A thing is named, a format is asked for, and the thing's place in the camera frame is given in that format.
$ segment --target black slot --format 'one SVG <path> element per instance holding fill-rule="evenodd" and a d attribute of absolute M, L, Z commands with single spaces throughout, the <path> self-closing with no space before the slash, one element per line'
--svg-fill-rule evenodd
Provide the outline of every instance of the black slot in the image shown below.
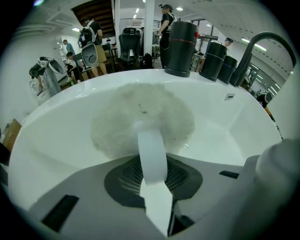
<path fill-rule="evenodd" d="M 219 174 L 223 175 L 223 176 L 226 176 L 226 177 L 229 177 L 229 178 L 234 178 L 234 179 L 237 179 L 240 175 L 239 173 L 230 172 L 230 171 L 222 171 Z"/>
<path fill-rule="evenodd" d="M 190 219 L 188 216 L 185 215 L 175 216 L 174 225 L 170 236 L 180 233 L 183 230 L 186 230 L 194 223 L 195 222 L 192 219 Z"/>
<path fill-rule="evenodd" d="M 78 200 L 76 196 L 65 195 L 42 220 L 42 223 L 58 232 Z"/>

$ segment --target staircase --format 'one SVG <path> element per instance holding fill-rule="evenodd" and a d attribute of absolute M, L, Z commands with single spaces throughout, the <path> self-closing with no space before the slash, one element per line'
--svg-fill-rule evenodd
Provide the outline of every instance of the staircase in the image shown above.
<path fill-rule="evenodd" d="M 113 10 L 111 0 L 94 0 L 83 3 L 72 9 L 82 26 L 86 26 L 84 20 L 91 16 L 101 24 L 104 38 L 116 35 L 113 24 Z"/>

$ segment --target black faucet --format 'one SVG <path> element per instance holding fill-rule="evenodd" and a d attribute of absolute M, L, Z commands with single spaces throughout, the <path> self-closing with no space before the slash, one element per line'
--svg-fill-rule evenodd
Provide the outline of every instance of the black faucet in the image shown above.
<path fill-rule="evenodd" d="M 233 73 L 232 77 L 230 78 L 230 83 L 232 85 L 239 86 L 243 82 L 245 73 L 247 71 L 248 65 L 249 65 L 251 57 L 252 57 L 252 53 L 251 53 L 252 49 L 253 49 L 254 45 L 262 39 L 273 39 L 273 40 L 281 43 L 286 48 L 288 53 L 290 54 L 291 59 L 292 59 L 292 65 L 295 66 L 296 56 L 295 56 L 292 48 L 288 45 L 288 43 L 282 37 L 280 37 L 279 35 L 272 33 L 272 32 L 260 32 L 260 33 L 257 33 L 253 38 L 251 38 L 250 42 L 248 43 L 248 46 L 245 50 L 245 53 L 238 65 L 238 67 L 236 68 L 235 72 Z"/>

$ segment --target cardboard box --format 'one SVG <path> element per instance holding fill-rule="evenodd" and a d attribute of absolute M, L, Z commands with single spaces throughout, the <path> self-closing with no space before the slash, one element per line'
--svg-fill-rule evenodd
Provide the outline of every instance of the cardboard box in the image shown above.
<path fill-rule="evenodd" d="M 14 119 L 10 126 L 8 127 L 6 133 L 5 133 L 5 137 L 3 139 L 3 146 L 6 147 L 10 152 L 13 149 L 14 143 L 15 143 L 15 139 L 17 138 L 19 131 L 21 129 L 21 124 Z"/>

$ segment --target backpack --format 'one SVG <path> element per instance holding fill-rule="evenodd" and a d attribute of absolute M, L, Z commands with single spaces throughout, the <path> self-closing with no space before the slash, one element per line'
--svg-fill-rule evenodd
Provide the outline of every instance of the backpack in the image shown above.
<path fill-rule="evenodd" d="M 142 58 L 142 69 L 152 69 L 152 57 L 149 53 L 146 53 Z"/>
<path fill-rule="evenodd" d="M 171 16 L 171 18 L 173 19 L 173 22 L 170 24 L 170 26 L 168 26 L 168 30 L 167 30 L 167 32 L 170 32 L 171 31 L 171 29 L 172 29 L 172 27 L 173 27 L 173 25 L 174 25 L 174 23 L 175 22 L 180 22 L 181 21 L 181 19 L 180 19 L 180 17 L 175 17 L 173 14 L 170 14 L 170 13 L 168 13 L 170 16 Z"/>
<path fill-rule="evenodd" d="M 83 48 L 87 44 L 94 43 L 96 41 L 96 35 L 93 31 L 93 29 L 90 27 L 94 21 L 89 21 L 88 25 L 84 27 L 80 33 L 79 33 L 79 46 L 80 48 Z"/>

